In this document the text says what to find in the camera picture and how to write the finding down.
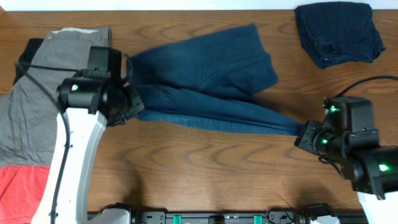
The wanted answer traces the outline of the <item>dark teal blue shorts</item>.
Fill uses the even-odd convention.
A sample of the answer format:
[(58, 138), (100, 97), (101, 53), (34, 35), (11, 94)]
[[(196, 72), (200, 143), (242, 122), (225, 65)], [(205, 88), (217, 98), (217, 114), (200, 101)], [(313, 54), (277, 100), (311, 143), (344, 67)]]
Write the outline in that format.
[(254, 98), (279, 79), (252, 24), (141, 52), (127, 69), (144, 104), (142, 121), (288, 136), (302, 127)]

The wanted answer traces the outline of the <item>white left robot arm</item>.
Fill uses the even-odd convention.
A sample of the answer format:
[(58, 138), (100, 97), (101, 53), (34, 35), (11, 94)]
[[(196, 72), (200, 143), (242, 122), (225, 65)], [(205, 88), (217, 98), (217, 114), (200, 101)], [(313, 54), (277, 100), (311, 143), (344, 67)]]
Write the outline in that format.
[(81, 70), (57, 88), (57, 140), (47, 185), (32, 223), (131, 223), (116, 203), (94, 218), (87, 203), (93, 164), (107, 126), (124, 124), (144, 108), (130, 76)]

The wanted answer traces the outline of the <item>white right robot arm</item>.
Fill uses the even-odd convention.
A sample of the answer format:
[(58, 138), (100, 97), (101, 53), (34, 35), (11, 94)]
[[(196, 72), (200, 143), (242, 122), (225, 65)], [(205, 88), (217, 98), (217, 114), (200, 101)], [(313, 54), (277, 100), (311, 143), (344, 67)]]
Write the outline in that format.
[(397, 223), (397, 146), (381, 146), (371, 122), (307, 121), (294, 145), (351, 182), (369, 223)]

